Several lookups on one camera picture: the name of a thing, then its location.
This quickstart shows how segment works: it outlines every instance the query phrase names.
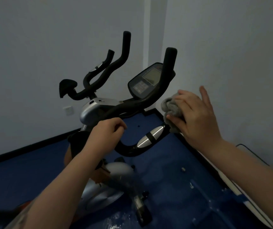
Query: gray cloth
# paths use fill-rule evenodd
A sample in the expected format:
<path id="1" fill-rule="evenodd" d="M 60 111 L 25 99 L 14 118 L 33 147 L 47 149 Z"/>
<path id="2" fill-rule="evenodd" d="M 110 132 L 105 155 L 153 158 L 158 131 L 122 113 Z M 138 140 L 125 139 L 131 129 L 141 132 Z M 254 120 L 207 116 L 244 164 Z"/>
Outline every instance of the gray cloth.
<path id="1" fill-rule="evenodd" d="M 169 131 L 173 132 L 173 133 L 180 133 L 181 132 L 180 129 L 177 126 L 175 126 L 175 124 L 172 123 L 169 119 L 166 118 L 166 116 L 169 114 L 169 115 L 173 115 L 175 117 L 179 117 L 183 121 L 185 121 L 182 111 L 177 106 L 175 100 L 173 100 L 173 97 L 169 97 L 169 98 L 166 98 L 165 100 L 163 100 L 161 103 L 161 108 L 162 108 L 162 111 L 165 112 L 164 117 L 163 117 L 164 122 L 170 126 Z"/>

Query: shiny blue floor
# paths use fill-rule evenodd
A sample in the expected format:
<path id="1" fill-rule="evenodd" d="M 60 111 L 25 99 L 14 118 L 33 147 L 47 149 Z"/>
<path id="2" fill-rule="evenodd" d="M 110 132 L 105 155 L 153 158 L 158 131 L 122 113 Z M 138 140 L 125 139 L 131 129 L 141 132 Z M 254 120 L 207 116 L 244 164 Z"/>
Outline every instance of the shiny blue floor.
<path id="1" fill-rule="evenodd" d="M 155 115 L 135 115 L 126 119 L 128 129 L 122 142 L 134 144 L 147 132 L 161 124 Z M 13 209 L 34 199 L 63 169 L 63 157 L 68 146 L 61 141 L 39 150 L 0 163 L 0 209 Z M 106 159 L 112 162 L 119 157 L 115 151 Z M 169 134 L 146 153 L 125 158 L 136 166 L 136 172 L 150 192 L 145 204 L 153 221 L 146 228 L 228 228 L 218 215 L 211 214 L 197 227 L 192 219 L 199 215 L 207 202 L 200 193 L 190 188 L 195 180 L 206 194 L 215 199 L 222 195 L 222 187 L 205 167 L 174 136 Z M 243 204 L 225 203 L 221 210 L 236 228 L 264 228 Z M 140 228 L 131 201 L 122 196 L 112 205 L 74 223 L 71 228 Z"/>

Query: person's left hand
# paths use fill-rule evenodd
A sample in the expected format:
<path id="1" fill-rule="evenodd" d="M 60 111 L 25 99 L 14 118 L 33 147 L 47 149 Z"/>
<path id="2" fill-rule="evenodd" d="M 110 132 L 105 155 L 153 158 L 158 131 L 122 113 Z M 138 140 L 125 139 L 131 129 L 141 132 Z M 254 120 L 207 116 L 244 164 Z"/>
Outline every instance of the person's left hand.
<path id="1" fill-rule="evenodd" d="M 114 150 L 127 125 L 120 118 L 100 121 L 92 130 L 83 150 L 93 151 L 104 157 Z"/>

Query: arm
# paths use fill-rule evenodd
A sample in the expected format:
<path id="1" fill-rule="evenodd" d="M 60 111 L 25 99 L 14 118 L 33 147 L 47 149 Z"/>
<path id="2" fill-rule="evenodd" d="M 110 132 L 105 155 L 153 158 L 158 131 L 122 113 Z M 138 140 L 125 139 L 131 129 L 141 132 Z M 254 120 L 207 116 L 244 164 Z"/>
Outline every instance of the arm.
<path id="1" fill-rule="evenodd" d="M 236 182 L 273 220 L 273 169 L 222 139 L 213 107 L 204 87 L 202 100 L 192 92 L 179 90 L 175 101 L 185 122 L 168 115 L 187 142 L 205 155 L 228 178 Z"/>
<path id="2" fill-rule="evenodd" d="M 99 122 L 83 150 L 6 229 L 69 228 L 88 179 L 126 128 L 120 118 Z"/>

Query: person's right arm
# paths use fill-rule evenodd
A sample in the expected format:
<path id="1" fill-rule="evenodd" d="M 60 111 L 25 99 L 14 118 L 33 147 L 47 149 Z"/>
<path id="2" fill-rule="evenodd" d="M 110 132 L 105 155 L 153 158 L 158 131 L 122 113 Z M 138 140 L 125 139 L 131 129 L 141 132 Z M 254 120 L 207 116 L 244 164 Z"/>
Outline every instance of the person's right arm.
<path id="1" fill-rule="evenodd" d="M 175 101 L 185 122 L 168 115 L 187 142 L 200 151 L 229 179 L 237 183 L 273 221 L 273 169 L 222 139 L 213 107 L 203 86 L 202 100 L 179 90 Z"/>

